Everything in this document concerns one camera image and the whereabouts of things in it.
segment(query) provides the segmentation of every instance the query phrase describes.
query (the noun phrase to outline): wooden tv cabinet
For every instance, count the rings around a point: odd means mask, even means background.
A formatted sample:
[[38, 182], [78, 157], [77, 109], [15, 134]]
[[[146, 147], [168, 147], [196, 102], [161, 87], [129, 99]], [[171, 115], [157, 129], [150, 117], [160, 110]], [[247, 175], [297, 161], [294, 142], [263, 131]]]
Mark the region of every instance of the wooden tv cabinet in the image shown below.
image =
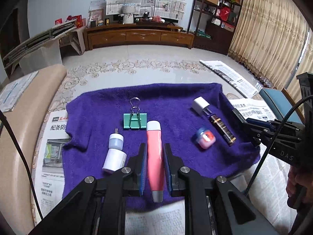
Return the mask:
[[192, 48], [194, 35], [182, 33], [180, 26], [137, 23], [96, 26], [84, 30], [86, 50], [114, 45], [162, 44]]

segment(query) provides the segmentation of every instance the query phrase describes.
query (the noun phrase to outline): silver screw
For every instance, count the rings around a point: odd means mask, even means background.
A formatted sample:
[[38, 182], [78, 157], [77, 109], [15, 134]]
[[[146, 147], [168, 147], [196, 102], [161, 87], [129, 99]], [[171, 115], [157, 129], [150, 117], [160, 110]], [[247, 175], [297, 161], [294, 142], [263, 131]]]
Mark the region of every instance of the silver screw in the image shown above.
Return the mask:
[[85, 182], [86, 183], [92, 183], [93, 181], [94, 181], [94, 177], [93, 176], [85, 177]]
[[220, 183], [225, 183], [227, 181], [227, 179], [224, 176], [218, 176], [217, 177], [217, 181], [220, 182]]
[[124, 167], [124, 168], [122, 169], [122, 172], [125, 173], [125, 174], [130, 173], [130, 172], [131, 172], [131, 168], [129, 168], [129, 167]]
[[183, 172], [183, 173], [188, 173], [190, 171], [190, 168], [188, 168], [187, 166], [182, 166], [180, 168], [180, 171]]

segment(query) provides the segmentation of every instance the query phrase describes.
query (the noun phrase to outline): human hand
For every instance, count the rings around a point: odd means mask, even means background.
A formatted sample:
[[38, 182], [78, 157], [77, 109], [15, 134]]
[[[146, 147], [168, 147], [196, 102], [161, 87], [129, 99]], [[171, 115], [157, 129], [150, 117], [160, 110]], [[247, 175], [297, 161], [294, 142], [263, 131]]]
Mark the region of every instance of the human hand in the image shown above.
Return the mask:
[[288, 181], [286, 192], [289, 197], [293, 196], [296, 193], [295, 185], [299, 184], [305, 186], [306, 196], [303, 199], [303, 203], [312, 203], [313, 202], [313, 174], [310, 173], [298, 173], [293, 166], [290, 166], [288, 173]]

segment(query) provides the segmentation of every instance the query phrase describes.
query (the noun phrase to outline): brown sofa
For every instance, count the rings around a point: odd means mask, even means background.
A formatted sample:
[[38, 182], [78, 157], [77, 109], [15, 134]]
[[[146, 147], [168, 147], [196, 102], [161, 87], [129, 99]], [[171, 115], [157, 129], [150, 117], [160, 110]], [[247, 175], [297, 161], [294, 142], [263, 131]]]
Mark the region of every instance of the brown sofa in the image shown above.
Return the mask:
[[[41, 124], [65, 75], [60, 64], [40, 70], [14, 110], [4, 113], [30, 169]], [[16, 234], [27, 234], [34, 227], [29, 180], [5, 128], [0, 136], [0, 174], [0, 211]]]

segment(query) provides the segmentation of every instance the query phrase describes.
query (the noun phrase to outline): patterned curtain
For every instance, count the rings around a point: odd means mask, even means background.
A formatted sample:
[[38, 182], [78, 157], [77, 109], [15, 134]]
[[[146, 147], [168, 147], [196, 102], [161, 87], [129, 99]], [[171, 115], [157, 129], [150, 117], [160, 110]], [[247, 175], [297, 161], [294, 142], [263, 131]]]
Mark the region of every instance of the patterned curtain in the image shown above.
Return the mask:
[[296, 76], [305, 72], [313, 73], [313, 32], [311, 29], [309, 34], [308, 45], [304, 52], [302, 61], [298, 67], [295, 76], [293, 77], [290, 85], [287, 88], [288, 93], [295, 102], [301, 99], [299, 81], [297, 80]]
[[298, 64], [308, 31], [292, 0], [244, 0], [229, 56], [266, 87], [282, 89]]

